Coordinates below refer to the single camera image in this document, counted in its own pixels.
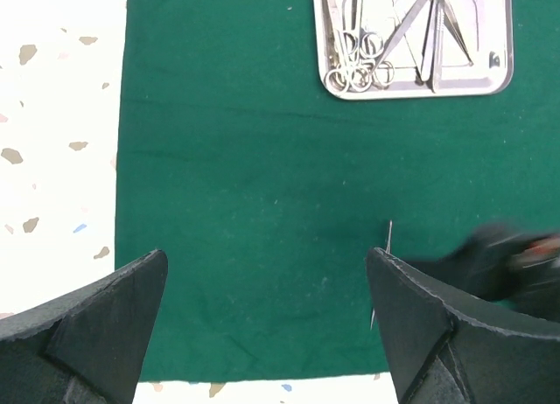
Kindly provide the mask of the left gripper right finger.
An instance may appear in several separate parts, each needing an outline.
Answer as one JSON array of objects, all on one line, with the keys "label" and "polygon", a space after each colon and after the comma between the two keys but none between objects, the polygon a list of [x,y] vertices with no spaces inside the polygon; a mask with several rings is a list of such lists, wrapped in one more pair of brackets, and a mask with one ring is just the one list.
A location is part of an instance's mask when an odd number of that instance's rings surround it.
[{"label": "left gripper right finger", "polygon": [[401,403],[557,403],[559,325],[440,282],[380,248],[367,278]]}]

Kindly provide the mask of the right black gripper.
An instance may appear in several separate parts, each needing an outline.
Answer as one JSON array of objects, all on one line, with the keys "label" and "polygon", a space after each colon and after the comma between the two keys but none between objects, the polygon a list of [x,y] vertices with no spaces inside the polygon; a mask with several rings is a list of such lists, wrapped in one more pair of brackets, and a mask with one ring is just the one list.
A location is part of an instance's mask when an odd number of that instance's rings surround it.
[{"label": "right black gripper", "polygon": [[477,228],[449,254],[408,258],[418,271],[519,313],[559,319],[559,233],[527,233],[503,224]]}]

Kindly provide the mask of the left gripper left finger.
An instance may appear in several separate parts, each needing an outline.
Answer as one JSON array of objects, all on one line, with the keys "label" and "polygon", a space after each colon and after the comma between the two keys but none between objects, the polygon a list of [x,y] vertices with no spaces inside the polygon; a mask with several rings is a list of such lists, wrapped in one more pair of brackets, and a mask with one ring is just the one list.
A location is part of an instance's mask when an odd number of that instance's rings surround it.
[{"label": "left gripper left finger", "polygon": [[3,403],[131,403],[168,260],[154,250],[1,321]]}]

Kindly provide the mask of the thin steel tweezers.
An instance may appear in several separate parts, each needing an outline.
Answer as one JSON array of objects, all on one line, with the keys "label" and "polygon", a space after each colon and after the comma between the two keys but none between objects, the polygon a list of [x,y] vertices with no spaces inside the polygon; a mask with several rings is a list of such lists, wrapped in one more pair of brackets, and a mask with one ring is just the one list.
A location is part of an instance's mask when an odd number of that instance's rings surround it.
[{"label": "thin steel tweezers", "polygon": [[430,86],[434,94],[439,91],[443,71],[444,27],[449,25],[450,34],[467,59],[468,66],[473,65],[472,57],[466,45],[459,21],[452,7],[451,0],[432,0],[435,9],[435,23],[433,30],[433,59],[431,67]]},{"label": "thin steel tweezers", "polygon": [[[393,238],[393,220],[390,219],[388,221],[388,231],[387,231],[387,237],[386,237],[386,245],[385,245],[385,248],[383,249],[383,251],[386,254],[391,253],[392,238]],[[370,330],[373,330],[373,328],[375,326],[375,319],[376,319],[375,305],[372,304],[370,326],[369,326]]]}]

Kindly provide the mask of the dark green surgical cloth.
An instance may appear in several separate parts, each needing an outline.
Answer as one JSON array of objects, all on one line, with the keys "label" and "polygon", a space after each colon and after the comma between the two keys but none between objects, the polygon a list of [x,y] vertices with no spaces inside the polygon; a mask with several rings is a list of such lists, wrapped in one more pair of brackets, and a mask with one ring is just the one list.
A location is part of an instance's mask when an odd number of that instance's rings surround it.
[{"label": "dark green surgical cloth", "polygon": [[513,0],[499,94],[340,101],[312,0],[128,0],[115,262],[162,249],[145,382],[373,374],[365,257],[559,226],[559,0]]}]

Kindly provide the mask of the stainless steel instrument tray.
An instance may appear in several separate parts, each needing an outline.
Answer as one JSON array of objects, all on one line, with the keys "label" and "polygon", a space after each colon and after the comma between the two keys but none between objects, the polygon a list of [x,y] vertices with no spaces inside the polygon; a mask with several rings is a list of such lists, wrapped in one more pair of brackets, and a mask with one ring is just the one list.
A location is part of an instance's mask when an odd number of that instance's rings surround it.
[{"label": "stainless steel instrument tray", "polygon": [[[401,0],[412,5],[415,0]],[[326,0],[313,0],[315,15],[318,71],[325,89],[333,96],[345,101],[372,101],[385,99],[411,99],[442,96],[467,96],[494,94],[504,89],[511,81],[514,71],[512,0],[451,0],[460,29],[473,60],[468,66],[449,25],[444,26],[443,71],[439,91],[434,94],[430,82],[417,78],[408,48],[402,43],[393,52],[393,60],[403,57],[397,66],[396,77],[387,89],[376,88],[373,83],[363,93],[348,91],[335,94],[324,82],[332,62],[329,54],[333,44],[328,24]],[[416,18],[410,28],[410,37],[419,45],[424,55],[425,36],[430,15],[431,2]],[[374,59],[382,47],[381,36],[386,38],[394,30],[391,0],[363,0],[362,62]]]}]

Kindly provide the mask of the steel scalpel handle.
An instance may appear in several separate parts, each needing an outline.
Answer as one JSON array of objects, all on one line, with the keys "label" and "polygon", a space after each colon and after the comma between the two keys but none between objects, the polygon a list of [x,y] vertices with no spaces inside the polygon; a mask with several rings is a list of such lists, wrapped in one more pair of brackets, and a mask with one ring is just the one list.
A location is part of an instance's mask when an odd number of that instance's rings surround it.
[{"label": "steel scalpel handle", "polygon": [[433,87],[436,86],[435,81],[441,75],[444,21],[443,0],[431,0],[420,77],[423,82],[430,82]]}]

